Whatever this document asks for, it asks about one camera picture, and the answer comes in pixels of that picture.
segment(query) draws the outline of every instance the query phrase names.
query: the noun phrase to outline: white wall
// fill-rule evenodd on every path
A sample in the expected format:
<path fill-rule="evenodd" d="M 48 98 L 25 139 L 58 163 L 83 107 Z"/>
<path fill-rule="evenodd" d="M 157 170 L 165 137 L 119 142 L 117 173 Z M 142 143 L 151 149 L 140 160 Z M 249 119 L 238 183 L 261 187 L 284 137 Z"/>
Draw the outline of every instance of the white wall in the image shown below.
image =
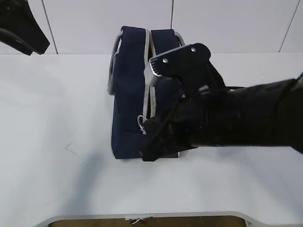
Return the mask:
<path fill-rule="evenodd" d="M 213 53 L 278 52 L 298 0 L 175 0 L 173 28 Z"/>
<path fill-rule="evenodd" d="M 46 53 L 56 51 L 42 1 L 61 54 L 108 54 L 123 25 L 171 24 L 172 0 L 29 0 L 51 42 Z M 172 27 L 213 53 L 303 52 L 303 0 L 175 0 Z M 19 52 L 0 43 L 9 53 Z"/>
<path fill-rule="evenodd" d="M 298 5 L 281 51 L 303 52 L 303 0 Z"/>
<path fill-rule="evenodd" d="M 170 28 L 171 0 L 44 0 L 58 53 L 111 53 L 123 25 Z"/>

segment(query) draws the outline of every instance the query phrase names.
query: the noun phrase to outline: bag handle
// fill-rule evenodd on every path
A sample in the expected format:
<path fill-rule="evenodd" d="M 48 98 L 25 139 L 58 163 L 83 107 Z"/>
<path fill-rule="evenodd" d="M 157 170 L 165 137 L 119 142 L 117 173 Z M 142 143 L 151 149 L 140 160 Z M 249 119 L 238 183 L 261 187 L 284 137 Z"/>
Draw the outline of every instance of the bag handle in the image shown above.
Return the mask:
<path fill-rule="evenodd" d="M 117 37 L 115 39 L 114 47 L 113 47 L 113 50 L 112 50 L 112 55 L 111 55 L 111 58 L 110 58 L 107 92 L 111 96 L 114 95 L 113 72 L 114 72 L 114 67 L 115 67 L 115 62 L 116 62 L 116 56 L 117 56 L 117 54 L 119 54 L 119 45 L 120 45 L 122 35 L 123 35 L 123 30 L 117 35 Z"/>

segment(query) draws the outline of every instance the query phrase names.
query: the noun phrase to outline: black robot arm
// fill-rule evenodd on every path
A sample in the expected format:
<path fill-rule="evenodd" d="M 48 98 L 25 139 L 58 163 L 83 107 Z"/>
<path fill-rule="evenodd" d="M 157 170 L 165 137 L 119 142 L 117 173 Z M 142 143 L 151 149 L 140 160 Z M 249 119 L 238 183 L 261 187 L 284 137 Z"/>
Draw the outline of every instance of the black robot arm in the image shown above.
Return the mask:
<path fill-rule="evenodd" d="M 150 59 L 145 73 L 156 86 L 180 82 L 175 101 L 145 121 L 144 161 L 201 146 L 291 146 L 302 153 L 303 75 L 253 87 L 226 87 L 203 44 Z"/>

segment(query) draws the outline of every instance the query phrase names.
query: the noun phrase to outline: white table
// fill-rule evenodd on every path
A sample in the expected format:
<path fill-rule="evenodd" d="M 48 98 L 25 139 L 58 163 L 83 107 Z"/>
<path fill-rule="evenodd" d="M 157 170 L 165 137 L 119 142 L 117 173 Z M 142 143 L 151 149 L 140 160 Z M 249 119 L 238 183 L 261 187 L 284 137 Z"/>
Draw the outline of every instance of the white table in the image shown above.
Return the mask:
<path fill-rule="evenodd" d="M 303 53 L 214 54 L 227 85 L 296 77 Z M 77 218 L 235 215 L 303 224 L 303 155 L 199 148 L 115 160 L 108 55 L 0 56 L 0 226 Z"/>

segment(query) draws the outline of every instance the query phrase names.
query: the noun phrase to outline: navy blue bag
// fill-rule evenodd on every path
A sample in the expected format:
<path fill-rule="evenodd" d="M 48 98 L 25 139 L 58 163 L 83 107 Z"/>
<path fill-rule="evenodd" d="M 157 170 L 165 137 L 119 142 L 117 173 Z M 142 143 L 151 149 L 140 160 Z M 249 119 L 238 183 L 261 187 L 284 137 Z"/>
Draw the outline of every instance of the navy blue bag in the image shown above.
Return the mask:
<path fill-rule="evenodd" d="M 179 89 L 175 80 L 149 88 L 144 68 L 150 57 L 180 44 L 184 44 L 183 39 L 172 29 L 150 32 L 136 27 L 121 28 L 113 48 L 108 82 L 108 93 L 115 96 L 111 145 L 116 159 L 140 157 L 138 147 L 146 137 L 140 124 L 161 111 Z"/>

